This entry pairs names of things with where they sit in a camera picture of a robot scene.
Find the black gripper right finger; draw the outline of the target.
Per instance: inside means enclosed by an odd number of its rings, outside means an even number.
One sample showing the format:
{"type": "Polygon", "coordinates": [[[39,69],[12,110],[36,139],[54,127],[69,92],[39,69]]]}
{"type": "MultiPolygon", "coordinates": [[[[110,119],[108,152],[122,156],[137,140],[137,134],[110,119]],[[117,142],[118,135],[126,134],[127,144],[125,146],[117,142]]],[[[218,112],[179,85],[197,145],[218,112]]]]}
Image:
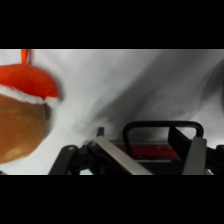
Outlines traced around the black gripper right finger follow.
{"type": "Polygon", "coordinates": [[[184,163],[183,175],[224,175],[224,145],[208,147],[202,129],[196,129],[195,136],[189,139],[176,127],[170,127],[168,143],[184,163]]]}

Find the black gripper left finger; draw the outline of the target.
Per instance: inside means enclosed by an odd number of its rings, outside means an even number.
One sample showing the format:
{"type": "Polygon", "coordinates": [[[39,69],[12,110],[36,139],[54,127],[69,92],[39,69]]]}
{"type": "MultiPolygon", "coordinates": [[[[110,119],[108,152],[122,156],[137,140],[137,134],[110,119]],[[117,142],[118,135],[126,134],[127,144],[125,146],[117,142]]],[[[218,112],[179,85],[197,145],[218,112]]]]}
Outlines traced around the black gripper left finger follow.
{"type": "Polygon", "coordinates": [[[99,127],[94,139],[81,147],[64,146],[53,163],[49,175],[80,175],[89,170],[93,175],[151,175],[125,152],[104,136],[99,127]]]}

